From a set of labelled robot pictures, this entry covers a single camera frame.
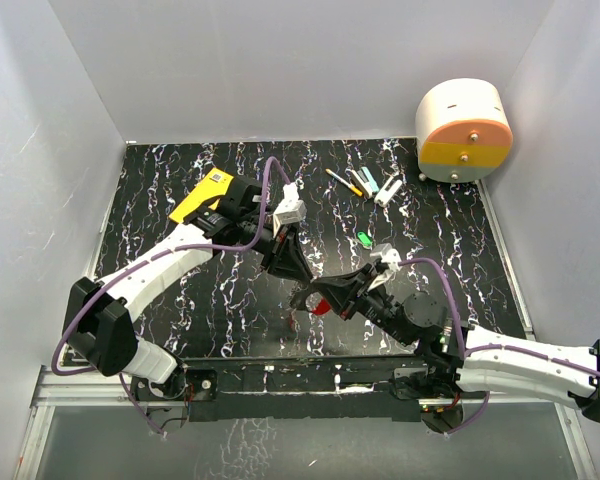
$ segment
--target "pen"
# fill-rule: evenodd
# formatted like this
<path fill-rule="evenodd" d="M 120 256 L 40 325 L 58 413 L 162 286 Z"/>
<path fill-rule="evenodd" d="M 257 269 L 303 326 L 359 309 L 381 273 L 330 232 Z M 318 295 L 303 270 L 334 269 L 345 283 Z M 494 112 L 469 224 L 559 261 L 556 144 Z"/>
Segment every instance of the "pen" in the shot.
<path fill-rule="evenodd" d="M 349 190 L 351 190 L 353 193 L 355 193 L 356 195 L 358 195 L 359 197 L 362 197 L 362 192 L 360 190 L 358 190 L 356 187 L 354 187 L 351 183 L 347 182 L 344 178 L 342 178 L 339 175 L 336 175 L 335 173 L 333 173 L 331 170 L 329 170 L 327 168 L 327 173 L 329 175 L 331 175 L 333 178 L 335 178 L 336 180 L 338 180 L 341 184 L 343 184 L 345 187 L 347 187 Z"/>

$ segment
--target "white wall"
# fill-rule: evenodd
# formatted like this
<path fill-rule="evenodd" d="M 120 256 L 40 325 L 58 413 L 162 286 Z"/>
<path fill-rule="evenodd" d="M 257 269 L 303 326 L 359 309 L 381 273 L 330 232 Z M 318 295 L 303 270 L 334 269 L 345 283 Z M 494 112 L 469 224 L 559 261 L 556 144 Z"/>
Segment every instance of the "white wall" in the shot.
<path fill-rule="evenodd" d="M 0 0 L 0 479 L 95 248 L 124 142 L 46 0 Z"/>
<path fill-rule="evenodd" d="M 489 179 L 538 338 L 600 338 L 600 1 L 556 2 L 503 95 L 515 150 Z M 600 474 L 600 425 L 582 421 Z"/>
<path fill-rule="evenodd" d="M 551 0 L 50 0 L 126 140 L 414 135 L 439 82 L 504 88 Z"/>

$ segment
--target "metal frame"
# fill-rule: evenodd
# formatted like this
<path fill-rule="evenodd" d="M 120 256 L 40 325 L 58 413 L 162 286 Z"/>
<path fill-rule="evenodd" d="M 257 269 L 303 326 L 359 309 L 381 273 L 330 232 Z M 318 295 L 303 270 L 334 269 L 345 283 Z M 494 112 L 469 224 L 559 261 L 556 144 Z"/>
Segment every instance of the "metal frame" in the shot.
<path fill-rule="evenodd" d="M 513 292 L 518 313 L 523 322 L 525 334 L 528 339 L 535 340 L 530 315 L 524 302 L 520 285 L 511 265 L 511 259 L 502 236 L 502 231 L 500 230 L 500 225 L 491 202 L 491 197 L 489 196 L 489 192 L 483 180 L 476 182 L 476 184 L 484 204 L 487 219 L 493 232 L 498 252 L 507 274 L 509 285 Z M 93 276 L 95 272 L 100 246 L 104 239 L 104 233 L 106 231 L 109 214 L 113 207 L 115 193 L 116 192 L 114 191 L 109 203 L 109 207 L 107 208 L 103 218 L 97 246 L 87 267 L 87 275 Z M 126 381 L 128 384 L 130 384 L 131 378 L 127 376 Z M 490 399 L 490 403 L 494 404 L 541 402 L 544 403 L 545 401 L 536 398 L 519 397 L 498 393 L 492 394 Z M 420 400 L 420 403 L 436 405 L 438 403 L 443 404 L 445 402 L 439 399 L 423 399 Z M 463 403 L 482 403 L 482 400 L 465 400 Z M 181 402 L 151 402 L 152 407 L 180 407 L 181 405 Z M 50 369 L 43 368 L 32 400 L 29 424 L 25 432 L 22 453 L 20 455 L 20 464 L 16 470 L 14 479 L 35 479 L 49 431 L 51 429 L 55 407 L 67 406 L 131 407 L 132 405 L 126 397 L 126 394 L 116 376 L 105 378 L 99 373 L 87 373 L 78 377 L 57 377 L 50 371 Z M 571 409 L 557 404 L 556 412 L 558 414 L 560 425 L 562 427 L 562 431 L 565 436 L 565 440 L 567 442 L 578 478 L 583 480 L 596 480 L 598 477 L 595 472 L 595 468 L 589 454 L 589 449 L 582 434 L 576 413 Z"/>

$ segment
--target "marble surface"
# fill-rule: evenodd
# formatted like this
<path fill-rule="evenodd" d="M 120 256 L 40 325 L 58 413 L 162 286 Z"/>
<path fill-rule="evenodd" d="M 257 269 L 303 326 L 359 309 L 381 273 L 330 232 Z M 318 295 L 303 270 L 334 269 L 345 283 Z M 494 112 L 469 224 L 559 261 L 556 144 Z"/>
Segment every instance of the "marble surface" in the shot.
<path fill-rule="evenodd" d="M 98 277 L 151 248 L 174 228 L 168 214 L 216 166 L 261 180 L 276 156 L 307 205 L 301 243 L 315 275 L 357 269 L 369 260 L 356 233 L 389 242 L 402 257 L 443 266 L 463 318 L 508 335 L 524 332 L 478 188 L 418 180 L 415 141 L 315 141 L 144 145 L 127 149 L 108 220 Z M 398 174 L 404 186 L 382 209 L 325 173 L 367 166 L 381 184 Z M 273 198 L 281 198 L 274 177 Z M 136 323 L 146 339 L 181 357 L 360 355 L 409 352 L 360 316 L 344 322 L 290 312 L 294 284 L 259 271 L 260 255 L 222 254 L 172 285 Z M 403 269 L 388 285 L 396 298 L 425 289 L 445 301 L 432 270 Z"/>

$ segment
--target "green object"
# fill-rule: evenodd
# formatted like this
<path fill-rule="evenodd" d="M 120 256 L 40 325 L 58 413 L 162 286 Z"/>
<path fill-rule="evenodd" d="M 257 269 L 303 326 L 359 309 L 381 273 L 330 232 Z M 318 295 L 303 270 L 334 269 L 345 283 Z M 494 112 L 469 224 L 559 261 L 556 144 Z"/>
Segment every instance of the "green object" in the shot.
<path fill-rule="evenodd" d="M 373 246 L 373 240 L 364 232 L 358 232 L 358 240 L 364 248 L 371 248 Z"/>

